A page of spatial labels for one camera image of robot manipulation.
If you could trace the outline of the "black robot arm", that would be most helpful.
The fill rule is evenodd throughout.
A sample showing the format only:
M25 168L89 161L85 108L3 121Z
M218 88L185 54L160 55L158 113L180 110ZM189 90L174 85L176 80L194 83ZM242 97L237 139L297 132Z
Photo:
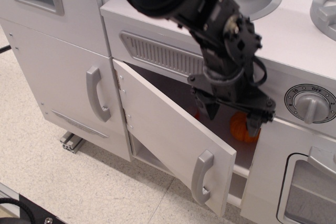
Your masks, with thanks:
M258 135L261 125L272 121L276 104L259 86L266 77L254 80L254 65L265 70L255 53L261 37L254 24L241 14L234 0L127 0L137 11L164 18L186 28L199 44L203 73L191 75L198 106L213 119L220 104L247 114L249 135Z

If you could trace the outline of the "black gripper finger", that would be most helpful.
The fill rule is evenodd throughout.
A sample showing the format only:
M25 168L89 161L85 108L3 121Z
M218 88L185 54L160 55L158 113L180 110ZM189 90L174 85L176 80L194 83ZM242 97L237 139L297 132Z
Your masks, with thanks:
M216 99L204 92L197 92L195 95L196 105L199 110L207 116L210 120L213 120L218 112L219 104Z
M247 131L250 137L258 135L260 127L262 125L262 117L257 113L248 113L246 119Z

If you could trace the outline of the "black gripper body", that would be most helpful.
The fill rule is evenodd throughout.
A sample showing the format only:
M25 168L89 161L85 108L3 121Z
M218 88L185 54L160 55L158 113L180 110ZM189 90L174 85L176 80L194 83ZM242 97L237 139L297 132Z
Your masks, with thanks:
M194 97L197 92L204 92L226 105L245 113L257 113L262 123L273 121L275 101L259 88L267 80L267 70L261 69L263 75L255 81L254 69L237 69L231 75L204 69L202 74L188 76L187 83L192 86Z

